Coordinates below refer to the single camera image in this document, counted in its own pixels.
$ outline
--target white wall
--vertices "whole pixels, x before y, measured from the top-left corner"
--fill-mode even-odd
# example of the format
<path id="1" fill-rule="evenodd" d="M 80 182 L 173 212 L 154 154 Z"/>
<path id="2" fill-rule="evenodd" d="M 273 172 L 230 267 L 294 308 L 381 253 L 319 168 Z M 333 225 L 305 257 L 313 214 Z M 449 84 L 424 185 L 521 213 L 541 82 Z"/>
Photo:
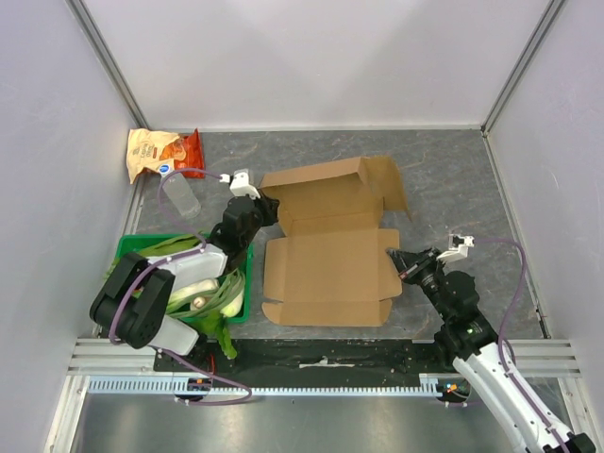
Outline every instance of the white wall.
<path id="1" fill-rule="evenodd" d="M 555 333 L 604 421 L 604 3 L 567 2 L 492 144 Z"/>
<path id="2" fill-rule="evenodd" d="M 129 116 L 61 0 L 0 14 L 0 448 L 42 451 L 114 252 Z"/>
<path id="3" fill-rule="evenodd" d="M 479 125 L 546 0 L 87 0 L 148 121 Z"/>

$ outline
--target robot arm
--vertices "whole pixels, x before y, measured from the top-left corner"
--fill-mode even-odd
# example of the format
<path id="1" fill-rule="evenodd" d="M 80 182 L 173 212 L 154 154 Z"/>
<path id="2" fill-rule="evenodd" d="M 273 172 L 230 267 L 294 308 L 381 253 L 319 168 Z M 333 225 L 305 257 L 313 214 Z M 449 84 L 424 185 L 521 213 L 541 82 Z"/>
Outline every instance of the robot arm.
<path id="1" fill-rule="evenodd" d="M 130 297 L 126 303 L 116 333 L 136 349 L 152 345 L 179 355 L 189 354 L 199 335 L 165 314 L 170 294 L 237 269 L 260 228 L 277 222 L 279 202 L 254 187 L 247 170 L 222 175 L 221 182 L 227 183 L 235 196 L 228 201 L 222 222 L 212 229 L 205 247 L 200 244 L 186 256 L 182 252 L 149 259 L 135 252 L 124 255 L 92 303 L 90 316 L 95 323 L 109 329 L 137 276 L 161 261 L 143 280 L 139 296 Z"/>
<path id="2" fill-rule="evenodd" d="M 445 365 L 453 366 L 478 392 L 514 452 L 595 452 L 589 437 L 574 435 L 519 374 L 507 351 L 500 351 L 495 330 L 478 309 L 474 279 L 459 271 L 445 274 L 445 263 L 465 258 L 474 238 L 453 236 L 449 246 L 444 253 L 436 248 L 421 253 L 387 250 L 401 280 L 419 285 L 443 318 L 434 340 Z"/>

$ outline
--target white vegetable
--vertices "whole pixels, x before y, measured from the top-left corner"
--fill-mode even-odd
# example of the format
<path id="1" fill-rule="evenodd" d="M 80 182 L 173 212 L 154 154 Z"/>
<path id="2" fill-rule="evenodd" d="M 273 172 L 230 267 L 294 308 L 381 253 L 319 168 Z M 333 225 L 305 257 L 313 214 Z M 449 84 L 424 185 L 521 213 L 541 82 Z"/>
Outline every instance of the white vegetable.
<path id="1" fill-rule="evenodd" d="M 210 291 L 218 289 L 218 280 L 216 278 L 209 278 L 207 280 L 201 280 L 193 285 L 185 286 L 180 288 L 178 291 L 174 291 L 170 294 L 170 302 L 176 302 L 182 300 L 190 295 L 201 293 L 202 291 Z"/>
<path id="2" fill-rule="evenodd" d="M 201 295 L 196 297 L 193 299 L 193 302 L 191 302 L 191 311 L 201 309 L 204 305 L 206 305 L 206 302 L 207 300 L 205 297 L 202 297 Z"/>
<path id="3" fill-rule="evenodd" d="M 220 312 L 226 318 L 232 318 L 233 316 L 237 315 L 237 313 L 239 313 L 239 310 L 242 309 L 242 305 L 243 305 L 243 289 L 241 290 L 241 292 L 239 294 L 237 294 L 235 296 L 233 301 L 230 304 L 228 304 L 226 307 L 224 307 L 222 310 L 220 310 Z"/>

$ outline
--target box lid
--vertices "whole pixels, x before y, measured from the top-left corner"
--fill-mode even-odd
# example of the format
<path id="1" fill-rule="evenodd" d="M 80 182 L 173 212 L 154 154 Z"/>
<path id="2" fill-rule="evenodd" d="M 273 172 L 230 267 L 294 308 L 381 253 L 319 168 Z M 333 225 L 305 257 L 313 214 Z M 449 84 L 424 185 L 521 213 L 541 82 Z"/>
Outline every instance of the box lid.
<path id="1" fill-rule="evenodd" d="M 283 170 L 264 176 L 260 187 L 280 201 L 287 236 L 376 228 L 384 210 L 409 215 L 398 168 L 387 156 Z"/>
<path id="2" fill-rule="evenodd" d="M 353 158 L 266 175 L 286 238 L 266 246 L 264 314 L 286 326 L 381 326 L 402 292 L 379 229 L 384 210 L 408 210 L 389 157 Z"/>

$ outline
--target green vegetable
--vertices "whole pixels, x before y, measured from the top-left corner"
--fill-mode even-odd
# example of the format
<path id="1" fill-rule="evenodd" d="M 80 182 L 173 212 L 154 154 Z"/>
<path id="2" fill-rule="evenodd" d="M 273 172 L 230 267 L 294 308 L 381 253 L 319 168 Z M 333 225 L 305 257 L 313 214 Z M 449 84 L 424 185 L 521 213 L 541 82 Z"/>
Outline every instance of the green vegetable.
<path id="1" fill-rule="evenodd" d="M 197 239 L 193 234 L 183 234 L 180 236 L 176 236 L 172 239 L 167 239 L 160 243 L 156 243 L 155 245 L 150 245 L 146 248 L 142 248 L 138 250 L 136 253 L 141 255 L 142 257 L 165 257 L 166 255 L 172 255 L 177 252 L 184 252 L 185 250 L 189 250 L 190 248 L 195 247 L 199 244 L 199 239 Z M 111 263 L 109 270 L 105 273 L 105 280 L 109 278 L 113 269 L 120 261 L 120 258 L 116 258 Z"/>
<path id="2" fill-rule="evenodd" d="M 209 336 L 215 335 L 228 359 L 237 357 L 237 350 L 233 347 L 228 331 L 227 320 L 219 311 L 212 311 L 203 318 L 193 318 L 188 324 L 200 333 Z"/>
<path id="3" fill-rule="evenodd" d="M 221 310 L 228 306 L 241 294 L 244 287 L 245 276 L 239 269 L 236 269 L 224 278 L 220 287 L 216 290 L 202 291 L 168 302 L 166 314 L 185 322 L 189 322 L 190 318 L 207 316 L 211 311 Z M 206 298 L 206 304 L 202 308 L 197 310 L 181 310 L 182 307 L 190 306 L 191 302 L 198 296 Z"/>

